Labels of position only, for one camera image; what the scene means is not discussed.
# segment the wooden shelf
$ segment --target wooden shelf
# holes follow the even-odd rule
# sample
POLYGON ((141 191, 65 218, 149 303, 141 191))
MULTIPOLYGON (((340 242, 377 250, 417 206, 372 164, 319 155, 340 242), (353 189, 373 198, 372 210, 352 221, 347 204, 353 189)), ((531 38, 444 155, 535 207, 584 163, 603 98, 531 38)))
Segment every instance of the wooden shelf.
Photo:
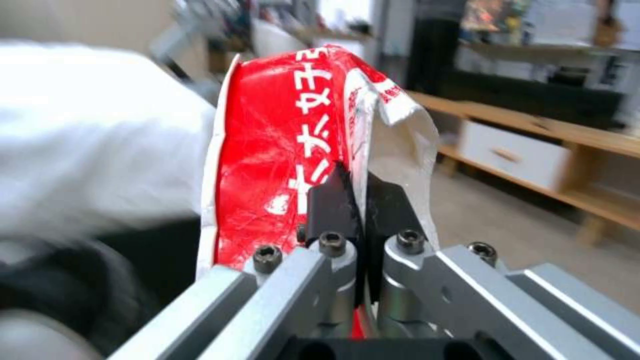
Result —
POLYGON ((455 159, 459 158, 458 152, 456 151, 456 148, 453 145, 440 144, 440 146, 438 146, 438 152, 450 158, 455 158, 455 159))
POLYGON ((560 189, 566 190, 560 192, 542 188, 497 168, 466 159, 458 153, 457 146, 441 144, 438 151, 445 156, 443 164, 446 174, 453 175, 458 162, 466 163, 587 211, 589 216, 579 231, 578 239, 588 245, 602 238, 606 221, 640 231, 640 199, 622 196, 589 184, 595 178, 595 169, 602 158, 599 156, 602 154, 601 151, 640 158, 640 139, 476 102, 456 102, 415 92, 408 93, 429 110, 450 113, 463 121, 478 119, 525 133, 557 139, 571 151, 570 161, 567 161, 564 175, 559 179, 560 189))
POLYGON ((290 30, 290 34, 300 39, 303 42, 313 41, 317 38, 330 38, 335 40, 352 40, 357 42, 366 42, 372 39, 371 35, 357 33, 354 31, 333 31, 329 29, 312 29, 304 28, 297 30, 290 30))
POLYGON ((552 45, 552 44, 532 44, 532 45, 500 45, 462 42, 463 47, 484 54, 509 53, 522 54, 527 56, 551 55, 551 56, 571 56, 590 54, 625 54, 637 53, 638 50, 619 49, 615 47, 580 46, 580 45, 552 45))
POLYGON ((595 186, 570 190, 561 197, 576 208, 640 231, 640 200, 595 186))
POLYGON ((462 103, 458 101, 443 99, 441 97, 435 97, 427 94, 421 94, 419 92, 406 92, 415 102, 429 108, 431 110, 440 111, 442 113, 448 113, 457 117, 466 117, 463 112, 462 103))

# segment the white drawer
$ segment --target white drawer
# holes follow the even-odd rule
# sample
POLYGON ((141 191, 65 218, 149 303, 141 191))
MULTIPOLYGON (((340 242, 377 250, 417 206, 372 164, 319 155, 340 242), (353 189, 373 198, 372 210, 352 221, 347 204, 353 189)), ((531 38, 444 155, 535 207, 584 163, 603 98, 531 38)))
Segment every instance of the white drawer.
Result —
POLYGON ((548 190, 556 190, 569 154, 564 147, 467 122, 460 154, 473 162, 548 190))

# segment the white cloth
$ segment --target white cloth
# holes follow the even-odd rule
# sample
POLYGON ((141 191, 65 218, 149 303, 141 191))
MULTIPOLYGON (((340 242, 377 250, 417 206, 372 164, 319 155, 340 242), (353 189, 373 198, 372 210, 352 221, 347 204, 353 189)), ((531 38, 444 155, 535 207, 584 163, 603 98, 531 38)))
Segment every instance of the white cloth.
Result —
POLYGON ((214 114, 139 54, 0 42, 0 236, 195 216, 214 114))

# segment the blurred background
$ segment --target blurred background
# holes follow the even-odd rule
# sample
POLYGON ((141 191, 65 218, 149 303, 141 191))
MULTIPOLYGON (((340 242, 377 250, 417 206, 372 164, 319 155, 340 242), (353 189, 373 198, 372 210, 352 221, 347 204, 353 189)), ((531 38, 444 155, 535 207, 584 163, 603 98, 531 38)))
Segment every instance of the blurred background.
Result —
POLYGON ((233 55, 325 44, 349 49, 428 109, 440 132, 430 206, 443 247, 487 241, 514 268, 555 263, 640 313, 637 0, 3 0, 0 44, 0 270, 11 270, 0 277, 0 306, 57 304, 57 319, 96 356, 193 282, 201 169, 233 55), (105 56, 122 67, 104 73, 105 56), (94 107, 96 96, 109 107, 94 107), (144 150, 131 131, 147 134, 144 150), (49 171, 62 158, 68 167, 49 171), (129 174, 139 160, 153 165, 129 174), (77 242, 85 238, 95 244, 77 242), (86 273, 87 258, 101 270, 86 273), (35 269, 13 272, 34 259, 35 269), (116 291, 108 279, 120 261, 130 272, 117 282, 141 292, 116 332, 73 323, 75 305, 33 290, 42 274, 69 294, 81 284, 78 296, 94 304, 83 316, 110 317, 96 294, 116 291))

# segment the wooden table leg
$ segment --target wooden table leg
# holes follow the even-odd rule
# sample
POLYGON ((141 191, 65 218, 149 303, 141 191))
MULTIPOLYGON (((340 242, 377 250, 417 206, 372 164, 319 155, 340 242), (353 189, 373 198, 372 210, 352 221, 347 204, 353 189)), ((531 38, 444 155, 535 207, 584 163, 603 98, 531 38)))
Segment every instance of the wooden table leg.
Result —
POLYGON ((442 168, 447 176, 452 177, 458 169, 458 160, 445 156, 442 159, 442 168))
POLYGON ((583 245, 594 246, 604 237, 606 228, 607 221, 605 219, 588 214, 578 231, 578 242, 583 245))

